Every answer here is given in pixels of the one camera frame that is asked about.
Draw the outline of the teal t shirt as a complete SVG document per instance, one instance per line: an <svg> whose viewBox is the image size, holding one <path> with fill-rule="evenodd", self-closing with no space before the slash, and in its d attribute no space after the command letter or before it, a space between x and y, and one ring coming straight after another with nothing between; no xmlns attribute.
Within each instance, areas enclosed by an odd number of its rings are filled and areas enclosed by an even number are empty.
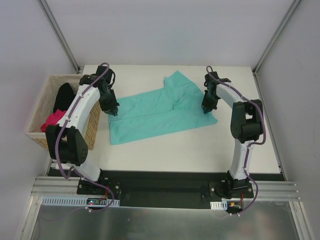
<svg viewBox="0 0 320 240"><path fill-rule="evenodd" d="M202 110L203 96L193 81L175 71L160 89L120 98L117 116L108 117L111 145L216 124L218 120Z"/></svg>

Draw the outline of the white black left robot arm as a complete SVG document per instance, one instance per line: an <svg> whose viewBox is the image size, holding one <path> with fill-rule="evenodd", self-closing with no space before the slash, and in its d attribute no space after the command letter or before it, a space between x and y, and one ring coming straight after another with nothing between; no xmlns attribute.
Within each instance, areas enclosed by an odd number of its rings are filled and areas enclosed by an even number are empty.
<svg viewBox="0 0 320 240"><path fill-rule="evenodd" d="M106 183L101 169L88 160L89 147L83 131L96 103L105 114L117 116L120 104L113 90L115 79L116 74L107 62L101 63L94 74L83 75L66 113L45 130L50 157L57 161L61 175L69 179L72 172L76 173L89 182L89 190L96 195L105 191Z"/></svg>

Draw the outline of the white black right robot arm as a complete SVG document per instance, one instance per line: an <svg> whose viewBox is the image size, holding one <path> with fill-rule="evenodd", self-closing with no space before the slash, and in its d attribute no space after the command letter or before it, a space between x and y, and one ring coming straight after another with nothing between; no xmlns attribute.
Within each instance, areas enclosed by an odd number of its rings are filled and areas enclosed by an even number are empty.
<svg viewBox="0 0 320 240"><path fill-rule="evenodd" d="M249 164L252 149L266 142L263 104L259 99L246 98L228 78L220 78L211 66L206 70L206 90L201 104L203 113L216 110L220 100L231 108L230 132L235 143L233 159L226 179L214 188L219 197L231 199L251 187Z"/></svg>

